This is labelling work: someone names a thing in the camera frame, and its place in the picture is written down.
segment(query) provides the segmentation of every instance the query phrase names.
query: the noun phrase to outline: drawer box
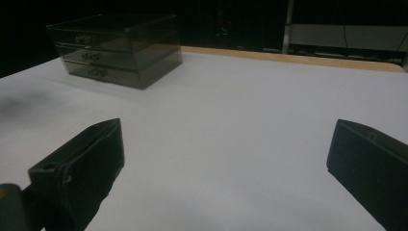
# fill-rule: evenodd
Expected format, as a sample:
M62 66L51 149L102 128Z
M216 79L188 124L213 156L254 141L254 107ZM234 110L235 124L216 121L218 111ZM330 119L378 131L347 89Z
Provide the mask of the drawer box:
M174 14L96 15L47 29L72 75L145 89L182 63Z
M146 89L182 62L179 50L140 70L64 61L69 74L127 87Z

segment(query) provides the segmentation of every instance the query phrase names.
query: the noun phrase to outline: white table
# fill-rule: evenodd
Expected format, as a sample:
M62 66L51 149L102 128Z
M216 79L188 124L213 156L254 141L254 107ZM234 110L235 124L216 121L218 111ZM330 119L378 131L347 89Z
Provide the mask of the white table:
M0 80L0 182L120 117L125 168L88 231L383 230L325 165L338 118L408 142L408 75L204 54L147 90L60 60Z

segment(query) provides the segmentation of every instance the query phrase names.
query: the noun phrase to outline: wooden strip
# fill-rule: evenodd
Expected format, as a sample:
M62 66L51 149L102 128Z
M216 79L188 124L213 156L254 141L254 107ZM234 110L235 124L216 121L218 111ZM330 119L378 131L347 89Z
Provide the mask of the wooden strip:
M241 58L248 58L248 59L254 59L254 60L268 60L268 61L277 61L277 62L284 62L284 63L313 64L313 65L325 65L325 66L335 66L335 67L354 68L354 69L405 72L402 69L402 67L397 64L387 64L387 63L379 63L379 62L338 60L338 59L319 58L319 57L270 54L270 53L261 53L261 52L252 52L252 51L225 50L225 49L203 48L203 47L193 47L193 46L182 46L181 50L182 52L241 57Z

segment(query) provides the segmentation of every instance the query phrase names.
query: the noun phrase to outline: table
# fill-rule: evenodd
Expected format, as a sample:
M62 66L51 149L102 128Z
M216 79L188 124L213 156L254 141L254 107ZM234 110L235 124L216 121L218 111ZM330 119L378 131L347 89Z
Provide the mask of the table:
M408 142L408 75L183 52L147 90L60 60L0 79L0 182L88 126L122 122L125 168L97 230L383 230L327 172L338 118Z

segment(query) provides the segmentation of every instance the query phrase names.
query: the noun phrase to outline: dark background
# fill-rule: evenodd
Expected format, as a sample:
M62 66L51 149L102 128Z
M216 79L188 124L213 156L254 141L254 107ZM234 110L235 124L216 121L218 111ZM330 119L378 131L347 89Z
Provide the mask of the dark background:
M182 45L279 52L287 10L288 0L3 1L0 78L58 57L50 24L99 13L175 13ZM407 15L408 0L297 0L293 23L406 26Z

